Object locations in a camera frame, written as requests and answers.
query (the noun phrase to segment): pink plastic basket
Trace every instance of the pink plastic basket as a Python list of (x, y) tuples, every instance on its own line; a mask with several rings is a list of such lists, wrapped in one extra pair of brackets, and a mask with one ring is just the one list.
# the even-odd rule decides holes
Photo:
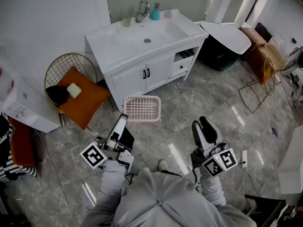
[(155, 122), (161, 117), (161, 100), (157, 96), (130, 96), (124, 99), (123, 113), (130, 122)]

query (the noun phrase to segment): orange cushion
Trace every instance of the orange cushion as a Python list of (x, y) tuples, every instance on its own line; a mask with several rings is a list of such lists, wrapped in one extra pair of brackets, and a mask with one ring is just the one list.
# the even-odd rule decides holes
[(82, 92), (76, 98), (68, 95), (67, 101), (59, 108), (84, 130), (95, 111), (110, 93), (94, 84), (74, 66), (68, 70), (57, 85), (68, 87), (71, 83), (79, 86)]
[(29, 127), (13, 118), (9, 123), (15, 127), (10, 142), (10, 151), (13, 163), (19, 166), (35, 166)]

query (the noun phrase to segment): shoe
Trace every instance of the shoe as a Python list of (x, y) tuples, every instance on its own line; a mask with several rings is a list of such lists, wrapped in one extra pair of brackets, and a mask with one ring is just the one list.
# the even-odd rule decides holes
[(169, 168), (169, 164), (167, 163), (167, 161), (164, 159), (161, 159), (158, 163), (159, 172), (167, 171), (168, 168)]

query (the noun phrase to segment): white lid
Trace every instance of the white lid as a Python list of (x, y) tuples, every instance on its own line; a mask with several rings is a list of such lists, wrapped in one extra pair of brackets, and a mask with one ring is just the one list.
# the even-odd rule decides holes
[(208, 22), (200, 24), (212, 37), (237, 54), (242, 55), (251, 46), (250, 39), (234, 26)]

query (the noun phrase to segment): black and white marker cube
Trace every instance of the black and white marker cube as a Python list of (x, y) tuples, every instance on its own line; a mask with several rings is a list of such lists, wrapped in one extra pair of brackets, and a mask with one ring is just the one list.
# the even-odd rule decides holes
[(91, 168), (95, 169), (103, 162), (107, 160), (107, 156), (97, 146), (96, 142), (90, 143), (80, 155), (90, 165)]
[(211, 176), (226, 172), (238, 164), (232, 148), (224, 150), (208, 158), (202, 165)]

